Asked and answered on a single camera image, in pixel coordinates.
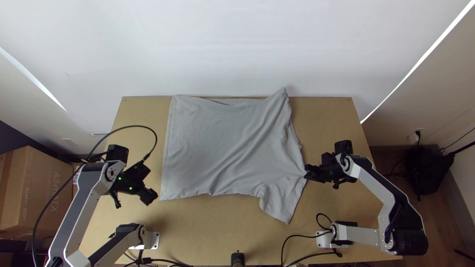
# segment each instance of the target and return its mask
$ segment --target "wall outlet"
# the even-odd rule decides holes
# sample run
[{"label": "wall outlet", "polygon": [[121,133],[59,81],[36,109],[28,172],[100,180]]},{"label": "wall outlet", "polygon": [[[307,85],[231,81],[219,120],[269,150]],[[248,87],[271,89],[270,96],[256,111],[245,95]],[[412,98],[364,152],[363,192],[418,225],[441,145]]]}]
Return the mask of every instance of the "wall outlet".
[{"label": "wall outlet", "polygon": [[408,139],[410,144],[416,144],[419,141],[419,136],[416,134],[416,131],[414,131],[412,134],[407,136],[407,139]]}]

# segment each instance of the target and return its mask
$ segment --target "black cable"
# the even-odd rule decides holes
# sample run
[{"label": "black cable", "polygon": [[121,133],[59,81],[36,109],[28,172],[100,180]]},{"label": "black cable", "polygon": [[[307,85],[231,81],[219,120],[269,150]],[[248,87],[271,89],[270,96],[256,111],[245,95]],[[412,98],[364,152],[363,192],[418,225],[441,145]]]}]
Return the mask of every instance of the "black cable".
[{"label": "black cable", "polygon": [[129,258],[131,261],[136,261],[136,259],[132,258],[129,254],[124,252],[125,257]]},{"label": "black cable", "polygon": [[171,261],[171,260],[164,260],[164,259],[150,259],[151,262],[164,262],[164,263],[171,263],[171,264],[174,264],[176,266],[180,266],[180,267],[192,267],[191,265],[188,265],[188,264],[183,264],[183,263],[179,263],[179,262],[174,262],[174,261]]},{"label": "black cable", "polygon": [[322,236],[322,235],[325,235],[325,234],[328,234],[328,233],[331,233],[332,231],[326,231],[326,232],[323,232],[321,234],[317,234],[317,235],[314,235],[314,236],[309,236],[309,235],[301,235],[301,234],[293,234],[293,235],[289,235],[284,243],[282,244],[282,250],[281,250],[281,266],[284,266],[284,247],[285,247],[285,244],[287,243],[287,240],[289,240],[290,238],[292,237],[305,237],[305,238],[317,238],[319,236]]},{"label": "black cable", "polygon": [[[125,257],[129,258],[129,260],[131,261],[136,261],[136,259],[134,259],[132,256],[130,256],[129,254],[125,253],[124,252],[124,255]],[[157,267],[157,266],[153,266],[153,265],[148,265],[148,264],[142,264],[143,266],[147,266],[147,267]]]},{"label": "black cable", "polygon": [[319,217],[319,216],[323,216],[323,217],[327,218],[328,221],[330,222],[330,225],[331,225],[333,222],[330,220],[330,218],[328,218],[328,216],[326,216],[326,215],[323,214],[323,213],[318,213],[318,214],[315,216],[315,220],[317,220],[317,224],[318,224],[318,226],[320,226],[321,229],[331,231],[330,228],[324,227],[323,225],[320,224],[320,222],[318,221],[318,217]]},{"label": "black cable", "polygon": [[130,265],[132,265],[132,264],[135,264],[135,262],[136,262],[136,261],[133,261],[133,262],[131,262],[131,263],[129,263],[129,264],[126,264],[126,265],[124,265],[124,267],[127,267],[127,266],[130,266]]},{"label": "black cable", "polygon": [[[134,128],[134,127],[137,127],[137,128],[145,128],[145,129],[148,129],[150,131],[152,131],[153,135],[155,136],[155,143],[153,144],[153,147],[152,149],[150,150],[149,153],[145,154],[145,156],[142,158],[142,161],[145,161],[149,156],[150,154],[153,152],[153,150],[155,149],[155,147],[157,146],[157,142],[158,142],[158,137],[157,137],[157,134],[156,132],[150,128],[150,127],[147,127],[147,126],[143,126],[143,125],[128,125],[128,126],[124,126],[124,127],[120,127],[120,128],[117,128],[113,131],[111,131],[110,133],[106,134],[103,138],[101,138],[96,144],[95,146],[92,148],[92,150],[89,152],[88,156],[86,157],[86,161],[89,161],[90,160],[90,157],[91,155],[94,153],[94,150],[99,146],[100,143],[102,143],[102,141],[104,141],[107,137],[109,137],[111,134],[117,132],[117,131],[120,131],[122,129],[126,129],[126,128]],[[61,190],[63,190],[66,185],[73,179],[73,177],[76,175],[76,173],[82,168],[82,166],[84,166],[86,163],[82,163],[79,168],[77,168],[75,170],[75,172],[71,175],[71,177],[58,189],[58,191],[56,191],[56,193],[48,200],[48,202],[46,203],[45,207],[43,208],[43,210],[40,212],[40,215],[38,216],[38,219],[36,220],[35,222],[35,225],[33,226],[33,231],[32,231],[32,236],[31,236],[31,254],[32,254],[32,257],[33,257],[33,263],[35,265],[35,267],[39,267],[40,264],[38,263],[38,259],[36,258],[36,248],[35,248],[35,235],[36,235],[36,230],[38,228],[38,224],[40,223],[40,220],[41,220],[41,217],[43,216],[43,214],[45,213],[46,209],[49,207],[49,205],[51,204],[51,202],[56,198],[56,196],[61,192]]]},{"label": "black cable", "polygon": [[421,131],[416,131],[416,135],[417,135],[417,146],[419,146],[419,143],[421,142]]},{"label": "black cable", "polygon": [[393,175],[394,175],[393,172],[394,172],[394,170],[396,169],[397,165],[399,165],[399,163],[401,163],[403,160],[404,160],[404,158],[398,160],[398,161],[394,164],[394,166],[392,167],[391,172],[390,172],[388,175],[383,175],[383,176],[386,177],[386,178],[389,178],[389,177],[393,176]]},{"label": "black cable", "polygon": [[120,128],[117,128],[113,131],[111,131],[110,133],[104,135],[103,138],[101,138],[99,140],[99,142],[97,142],[95,144],[95,146],[92,148],[92,150],[89,152],[88,156],[86,157],[86,160],[89,160],[89,158],[91,157],[91,155],[94,153],[94,150],[102,143],[102,141],[104,141],[106,138],[108,138],[111,134],[117,132],[117,131],[120,131],[120,130],[123,130],[123,129],[127,129],[127,128],[145,128],[145,129],[148,129],[150,130],[153,135],[155,136],[155,144],[153,144],[153,147],[152,149],[150,150],[149,153],[145,154],[145,156],[142,158],[143,161],[145,161],[149,156],[150,154],[153,152],[153,150],[155,149],[155,147],[157,146],[157,142],[158,142],[158,137],[157,137],[157,133],[150,127],[147,127],[147,126],[144,126],[144,125],[127,125],[127,126],[124,126],[124,127],[120,127]]},{"label": "black cable", "polygon": [[466,132],[463,136],[461,136],[459,139],[455,140],[455,141],[454,141],[453,143],[451,143],[450,145],[439,149],[439,151],[441,151],[441,153],[445,152],[445,149],[447,149],[448,147],[452,146],[452,145],[455,144],[456,142],[460,141],[460,140],[461,140],[462,138],[464,138],[466,135],[468,135],[469,133],[473,132],[473,130],[475,130],[475,127],[473,127],[470,131]]},{"label": "black cable", "polygon": [[315,253],[315,254],[311,254],[311,255],[302,257],[302,258],[300,258],[296,261],[293,261],[291,264],[287,265],[287,267],[295,265],[295,264],[297,264],[297,263],[299,263],[299,262],[301,262],[305,259],[311,258],[311,257],[316,257],[316,256],[321,256],[321,255],[328,255],[328,254],[336,254],[339,258],[343,257],[343,255],[340,252],[337,252],[336,249],[333,249],[332,252],[321,252],[321,253]]},{"label": "black cable", "polygon": [[143,249],[139,251],[139,256],[137,257],[138,262],[142,262]]}]

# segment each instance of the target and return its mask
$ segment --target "gray t-shirt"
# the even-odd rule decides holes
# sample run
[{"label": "gray t-shirt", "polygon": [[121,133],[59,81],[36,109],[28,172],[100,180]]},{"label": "gray t-shirt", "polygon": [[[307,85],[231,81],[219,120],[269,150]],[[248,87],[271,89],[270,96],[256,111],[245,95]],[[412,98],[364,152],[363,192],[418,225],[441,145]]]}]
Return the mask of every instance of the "gray t-shirt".
[{"label": "gray t-shirt", "polygon": [[245,194],[289,223],[306,179],[286,90],[266,99],[174,96],[160,200]]}]

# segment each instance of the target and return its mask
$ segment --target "wooden table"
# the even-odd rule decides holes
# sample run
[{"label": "wooden table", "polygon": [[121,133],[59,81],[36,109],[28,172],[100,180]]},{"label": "wooden table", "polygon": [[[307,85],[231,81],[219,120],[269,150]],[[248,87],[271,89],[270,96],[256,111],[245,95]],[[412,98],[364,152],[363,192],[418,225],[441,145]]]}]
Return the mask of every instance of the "wooden table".
[{"label": "wooden table", "polygon": [[[163,145],[168,120],[170,97],[124,97],[113,128],[141,124],[153,128],[158,145],[146,165],[151,173],[147,187],[160,192]],[[321,154],[333,151],[337,141],[353,141],[355,154],[371,158],[363,129],[351,98],[291,98],[292,119],[303,146],[305,163],[318,165]],[[128,166],[147,153],[152,134],[144,129],[127,129],[113,134],[109,144],[129,148]],[[231,253],[239,250],[247,265],[279,265],[282,243],[291,234],[315,235],[321,230],[315,221],[317,213],[332,220],[358,222],[361,227],[377,227],[379,200],[363,184],[342,184],[339,190],[332,183],[307,182],[289,225],[272,218],[259,208],[257,198],[245,195],[210,197],[200,195],[171,201],[155,200],[148,207],[137,196],[119,194],[122,208],[115,209],[111,197],[103,196],[81,244],[90,255],[107,241],[122,223],[144,223],[148,230],[160,232],[157,250],[145,250],[144,257],[179,260],[190,265],[229,265]],[[285,263],[303,256],[324,252],[316,241],[292,238],[285,246]],[[343,258],[324,255],[302,263],[368,262],[401,259],[380,251],[378,247],[355,244],[340,249]],[[121,257],[118,263],[129,263]]]}]

